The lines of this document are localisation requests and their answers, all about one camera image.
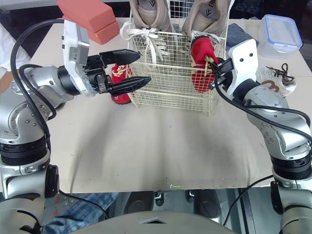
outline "red shoe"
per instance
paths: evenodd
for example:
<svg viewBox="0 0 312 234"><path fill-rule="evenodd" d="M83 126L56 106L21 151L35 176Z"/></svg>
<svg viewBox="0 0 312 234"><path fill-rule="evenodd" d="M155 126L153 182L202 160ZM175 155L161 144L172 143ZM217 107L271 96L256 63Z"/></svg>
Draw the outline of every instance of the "red shoe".
<svg viewBox="0 0 312 234"><path fill-rule="evenodd" d="M123 65L123 66L118 66L118 64L116 63L115 66L112 68L112 83L119 83L121 82L123 79L126 78L126 70L127 70L127 66ZM117 103L117 104L128 104L131 102L128 94L121 94L118 96L113 97L111 95L112 100Z"/></svg>
<svg viewBox="0 0 312 234"><path fill-rule="evenodd" d="M196 38L191 45L191 56L192 64L194 68L203 68L206 66L206 56L208 56L211 62L219 63L218 59L215 56L215 49L211 43L209 37L198 37ZM204 71L193 71L192 82L194 88L199 93L204 93L209 90L208 84L213 82L215 76L212 73L209 73L205 76Z"/></svg>

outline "blue lid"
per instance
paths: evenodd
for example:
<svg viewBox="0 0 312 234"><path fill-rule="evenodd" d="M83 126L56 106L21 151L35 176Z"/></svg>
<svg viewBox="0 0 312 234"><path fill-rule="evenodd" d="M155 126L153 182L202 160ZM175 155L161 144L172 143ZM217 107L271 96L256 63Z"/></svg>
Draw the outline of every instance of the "blue lid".
<svg viewBox="0 0 312 234"><path fill-rule="evenodd" d="M275 45L301 47L302 41L293 19L283 16L265 15L268 42Z"/></svg>

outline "jeans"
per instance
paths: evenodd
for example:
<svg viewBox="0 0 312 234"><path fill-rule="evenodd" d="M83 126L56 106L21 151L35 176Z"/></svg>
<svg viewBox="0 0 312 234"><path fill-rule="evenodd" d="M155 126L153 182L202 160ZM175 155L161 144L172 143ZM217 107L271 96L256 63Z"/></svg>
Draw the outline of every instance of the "jeans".
<svg viewBox="0 0 312 234"><path fill-rule="evenodd" d="M103 209L107 209L116 199L118 193L89 194L84 199L92 201ZM66 234L94 224L102 215L102 211L86 202L78 200L62 215L53 218L43 227L44 234Z"/></svg>

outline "plastic food container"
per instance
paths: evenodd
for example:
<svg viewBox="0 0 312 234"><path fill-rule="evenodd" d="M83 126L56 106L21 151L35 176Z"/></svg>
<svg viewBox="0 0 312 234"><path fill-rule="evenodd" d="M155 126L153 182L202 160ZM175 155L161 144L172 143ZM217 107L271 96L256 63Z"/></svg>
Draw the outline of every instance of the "plastic food container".
<svg viewBox="0 0 312 234"><path fill-rule="evenodd" d="M274 59L287 59L302 46L302 41L293 19L265 15L259 28L259 53Z"/></svg>

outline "person's arm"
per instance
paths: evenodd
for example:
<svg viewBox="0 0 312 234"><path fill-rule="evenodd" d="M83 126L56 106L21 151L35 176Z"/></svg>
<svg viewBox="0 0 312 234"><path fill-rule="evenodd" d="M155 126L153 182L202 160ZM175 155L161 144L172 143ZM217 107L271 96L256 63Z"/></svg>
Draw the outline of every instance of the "person's arm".
<svg viewBox="0 0 312 234"><path fill-rule="evenodd" d="M13 81L12 72L5 72L0 78L0 94L7 90Z"/></svg>

